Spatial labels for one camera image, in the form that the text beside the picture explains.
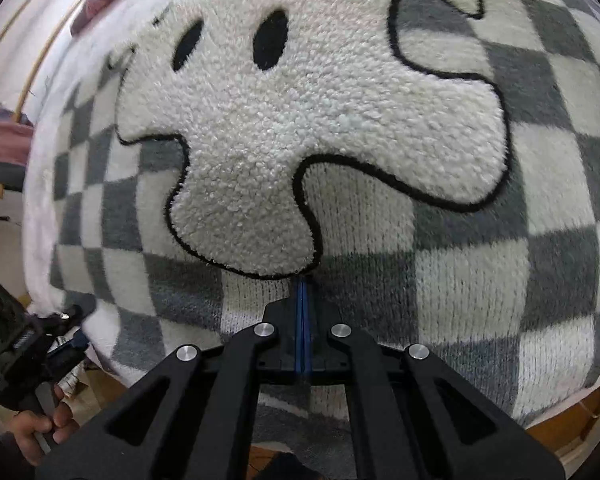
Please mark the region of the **person's left hand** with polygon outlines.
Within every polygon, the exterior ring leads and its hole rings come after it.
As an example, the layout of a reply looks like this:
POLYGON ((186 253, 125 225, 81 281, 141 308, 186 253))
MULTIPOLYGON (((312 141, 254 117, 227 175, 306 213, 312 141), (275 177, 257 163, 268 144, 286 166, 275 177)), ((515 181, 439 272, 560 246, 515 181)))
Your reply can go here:
POLYGON ((31 411, 20 412, 8 422, 7 431, 0 437, 10 454, 33 467, 38 466, 45 456, 36 434, 49 434, 56 444, 63 444, 80 429, 72 409, 62 400, 65 393, 58 385, 54 385, 54 393, 58 404, 52 417, 31 411))

